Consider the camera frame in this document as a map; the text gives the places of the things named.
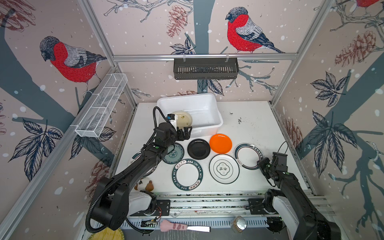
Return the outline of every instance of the white table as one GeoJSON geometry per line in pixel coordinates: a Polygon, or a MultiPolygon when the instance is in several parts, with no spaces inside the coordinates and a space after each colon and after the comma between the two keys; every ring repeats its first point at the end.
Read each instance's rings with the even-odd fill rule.
{"type": "MultiPolygon", "coordinates": [[[[139,103],[116,174],[129,165],[132,156],[141,149],[153,133],[152,110],[155,106],[156,103],[139,103]]],[[[231,138],[233,146],[228,154],[232,157],[234,157],[233,150],[238,144],[248,142],[256,145],[264,157],[271,160],[272,152],[277,152],[285,141],[267,101],[218,102],[217,107],[224,121],[218,133],[231,138]]],[[[207,142],[210,138],[211,136],[202,137],[207,142]]],[[[193,139],[178,142],[185,149],[183,159],[191,158],[187,152],[187,146],[191,140],[193,139]]],[[[285,149],[286,144],[280,152],[284,152],[285,149]]],[[[296,175],[303,190],[307,189],[291,152],[287,151],[287,154],[288,172],[296,175]]],[[[240,167],[238,179],[231,184],[215,181],[209,173],[209,162],[215,155],[216,153],[211,151],[206,159],[197,160],[203,169],[203,180],[191,191],[178,189],[171,177],[174,165],[160,162],[156,170],[148,176],[155,187],[154,192],[157,194],[240,194],[265,192],[271,188],[259,169],[248,170],[240,167]]]]}

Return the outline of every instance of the red bird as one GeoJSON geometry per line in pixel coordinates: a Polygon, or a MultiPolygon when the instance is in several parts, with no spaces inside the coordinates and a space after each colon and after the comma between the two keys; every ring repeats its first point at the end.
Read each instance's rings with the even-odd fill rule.
{"type": "Polygon", "coordinates": [[[275,48],[273,43],[266,38],[263,30],[252,22],[248,11],[243,7],[231,9],[225,18],[228,20],[228,41],[239,51],[269,48],[278,53],[283,53],[275,48]]]}
{"type": "Polygon", "coordinates": [[[96,75],[97,65],[107,59],[99,54],[88,52],[84,48],[62,43],[52,36],[42,40],[40,51],[44,61],[49,59],[66,79],[76,83],[86,83],[87,90],[83,92],[83,96],[85,93],[92,93],[88,90],[88,80],[96,75]]]}

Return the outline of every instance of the pink handle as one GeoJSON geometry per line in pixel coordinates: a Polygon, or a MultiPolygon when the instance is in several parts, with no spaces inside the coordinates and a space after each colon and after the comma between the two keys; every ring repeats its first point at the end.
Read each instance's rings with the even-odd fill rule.
{"type": "Polygon", "coordinates": [[[169,230],[186,230],[186,229],[187,229],[187,225],[185,224],[171,223],[165,219],[160,223],[160,231],[162,232],[167,232],[169,230]]]}

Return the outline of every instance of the wallpaper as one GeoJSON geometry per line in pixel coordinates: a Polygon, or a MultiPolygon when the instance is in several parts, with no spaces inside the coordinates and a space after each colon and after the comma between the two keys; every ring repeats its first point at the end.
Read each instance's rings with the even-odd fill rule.
{"type": "Polygon", "coordinates": [[[115,55],[297,52],[321,0],[100,0],[92,7],[115,55]]]}
{"type": "Polygon", "coordinates": [[[110,66],[77,1],[0,6],[2,221],[110,66]]]}
{"type": "Polygon", "coordinates": [[[335,1],[276,106],[350,239],[384,239],[383,12],[335,1]]]}
{"type": "Polygon", "coordinates": [[[96,185],[108,176],[119,151],[131,111],[122,94],[100,138],[75,137],[10,239],[77,238],[96,185]]]}
{"type": "Polygon", "coordinates": [[[240,61],[236,79],[176,80],[173,61],[119,63],[137,102],[197,93],[214,93],[217,101],[269,101],[291,61],[240,61]]]}

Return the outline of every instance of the knife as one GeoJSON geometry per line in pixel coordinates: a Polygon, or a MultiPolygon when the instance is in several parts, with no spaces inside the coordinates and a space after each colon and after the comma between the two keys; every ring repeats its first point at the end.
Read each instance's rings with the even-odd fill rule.
{"type": "Polygon", "coordinates": [[[211,227],[206,226],[187,226],[186,224],[172,223],[167,220],[163,220],[160,223],[160,231],[167,232],[169,230],[193,230],[200,232],[210,232],[211,227]]]}

